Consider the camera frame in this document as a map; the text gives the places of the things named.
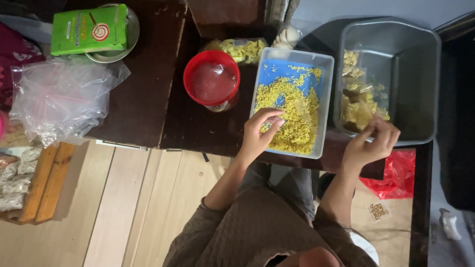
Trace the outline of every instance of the gray pants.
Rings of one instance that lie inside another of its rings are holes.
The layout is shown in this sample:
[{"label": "gray pants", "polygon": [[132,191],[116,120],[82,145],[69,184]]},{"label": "gray pants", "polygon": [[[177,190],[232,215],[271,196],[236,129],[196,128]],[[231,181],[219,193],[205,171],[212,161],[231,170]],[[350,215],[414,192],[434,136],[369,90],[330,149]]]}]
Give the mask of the gray pants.
[{"label": "gray pants", "polygon": [[253,162],[244,175],[239,193],[259,187],[270,188],[297,205],[308,217],[315,218],[310,169]]}]

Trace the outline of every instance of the metal bowl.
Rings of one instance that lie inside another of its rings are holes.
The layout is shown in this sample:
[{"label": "metal bowl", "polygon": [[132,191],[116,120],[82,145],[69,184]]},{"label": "metal bowl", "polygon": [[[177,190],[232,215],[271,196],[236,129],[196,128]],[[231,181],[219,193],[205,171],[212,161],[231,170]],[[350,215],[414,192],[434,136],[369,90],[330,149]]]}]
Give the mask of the metal bowl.
[{"label": "metal bowl", "polygon": [[[117,3],[109,3],[100,6],[100,8],[103,7],[110,7],[110,6],[118,6],[119,4]],[[94,52],[94,53],[86,53],[86,56],[96,62],[99,63],[112,63],[117,60],[121,60],[127,54],[132,51],[132,49],[135,47],[135,44],[137,44],[137,41],[139,39],[139,34],[140,34],[140,25],[139,25],[139,19],[135,12],[127,7],[127,49],[126,50],[109,50],[109,51],[101,51],[101,52]]]}]

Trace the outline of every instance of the knit sleeve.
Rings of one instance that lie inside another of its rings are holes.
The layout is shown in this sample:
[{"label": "knit sleeve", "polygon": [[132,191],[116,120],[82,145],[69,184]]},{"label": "knit sleeve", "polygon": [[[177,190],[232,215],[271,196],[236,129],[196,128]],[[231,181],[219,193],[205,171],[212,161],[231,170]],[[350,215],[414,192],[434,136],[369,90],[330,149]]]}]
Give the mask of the knit sleeve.
[{"label": "knit sleeve", "polygon": [[346,267],[378,267],[363,249],[353,243],[350,237],[351,227],[329,220],[322,209],[317,209],[313,228]]},{"label": "knit sleeve", "polygon": [[171,243],[163,267],[195,266],[211,240],[226,212],[211,210],[203,200],[204,198],[183,231]]}]

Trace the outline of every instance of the maroon cloth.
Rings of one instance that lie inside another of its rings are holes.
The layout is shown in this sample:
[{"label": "maroon cloth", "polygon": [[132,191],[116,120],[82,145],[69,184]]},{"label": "maroon cloth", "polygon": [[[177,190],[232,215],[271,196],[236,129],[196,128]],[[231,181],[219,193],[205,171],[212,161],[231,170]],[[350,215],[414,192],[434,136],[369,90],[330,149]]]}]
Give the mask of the maroon cloth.
[{"label": "maroon cloth", "polygon": [[0,110],[9,112],[13,102],[11,66],[45,61],[45,56],[21,34],[0,22]]}]

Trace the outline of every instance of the hand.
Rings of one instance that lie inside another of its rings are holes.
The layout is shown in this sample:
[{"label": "hand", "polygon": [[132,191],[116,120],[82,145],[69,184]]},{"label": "hand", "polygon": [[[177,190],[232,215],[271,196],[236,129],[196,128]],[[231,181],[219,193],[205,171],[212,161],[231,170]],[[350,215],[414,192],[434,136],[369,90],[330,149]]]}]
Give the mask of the hand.
[{"label": "hand", "polygon": [[[242,147],[236,156],[236,160],[241,160],[245,166],[249,166],[264,150],[266,150],[272,137],[284,124],[284,120],[278,117],[283,110],[275,108],[261,108],[244,124],[244,140]],[[272,123],[270,128],[261,133],[263,123]]]},{"label": "hand", "polygon": [[[376,137],[373,142],[366,142],[374,132]],[[368,163],[388,157],[400,134],[401,131],[394,125],[374,116],[368,126],[346,147],[342,166],[362,168]]]}]

